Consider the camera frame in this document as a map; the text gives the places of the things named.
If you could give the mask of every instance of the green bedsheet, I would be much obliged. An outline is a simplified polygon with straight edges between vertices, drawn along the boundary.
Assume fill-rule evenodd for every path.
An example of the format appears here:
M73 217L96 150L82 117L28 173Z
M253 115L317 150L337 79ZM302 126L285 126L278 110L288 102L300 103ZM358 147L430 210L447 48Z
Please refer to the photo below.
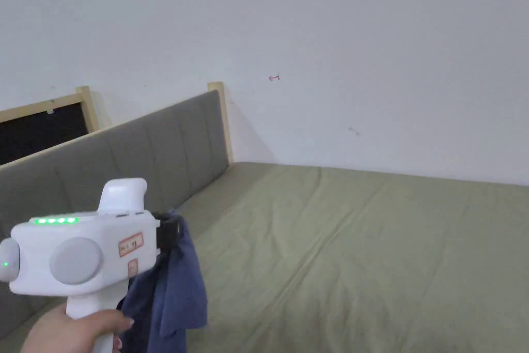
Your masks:
M529 188L240 163L185 203L195 352L526 352Z

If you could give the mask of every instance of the sticker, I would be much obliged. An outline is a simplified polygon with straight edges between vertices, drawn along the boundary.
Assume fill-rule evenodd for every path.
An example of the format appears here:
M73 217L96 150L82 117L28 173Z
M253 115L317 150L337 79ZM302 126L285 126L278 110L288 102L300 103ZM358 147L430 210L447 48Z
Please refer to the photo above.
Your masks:
M137 259L133 259L129 262L129 279L137 275Z
M119 243L119 257L123 258L144 245L144 234L138 233Z

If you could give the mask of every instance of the headboard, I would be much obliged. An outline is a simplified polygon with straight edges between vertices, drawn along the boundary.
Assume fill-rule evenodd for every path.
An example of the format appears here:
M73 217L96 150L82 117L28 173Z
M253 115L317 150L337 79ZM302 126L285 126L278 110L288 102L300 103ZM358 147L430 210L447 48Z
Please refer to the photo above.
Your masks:
M30 217L97 208L104 184L141 177L150 211L167 211L228 167L223 85L207 93L97 131L0 167L0 240ZM0 339L47 303L0 284Z

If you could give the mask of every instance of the blue towel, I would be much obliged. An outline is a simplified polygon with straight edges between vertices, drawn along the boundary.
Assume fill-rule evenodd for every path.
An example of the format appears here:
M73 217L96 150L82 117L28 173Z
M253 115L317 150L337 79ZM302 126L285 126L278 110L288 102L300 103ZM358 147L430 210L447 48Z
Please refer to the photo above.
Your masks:
M162 253L125 296L121 310L134 325L121 335L123 353L184 353L185 330L206 325L206 288L189 228L180 223L178 248Z

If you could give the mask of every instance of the green led light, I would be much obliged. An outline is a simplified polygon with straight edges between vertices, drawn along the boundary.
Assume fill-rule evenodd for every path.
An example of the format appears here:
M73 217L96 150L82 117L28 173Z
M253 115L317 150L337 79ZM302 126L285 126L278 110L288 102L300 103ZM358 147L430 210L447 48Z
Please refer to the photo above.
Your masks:
M75 223L79 221L79 218L40 218L35 221L38 224L49 224L49 223Z

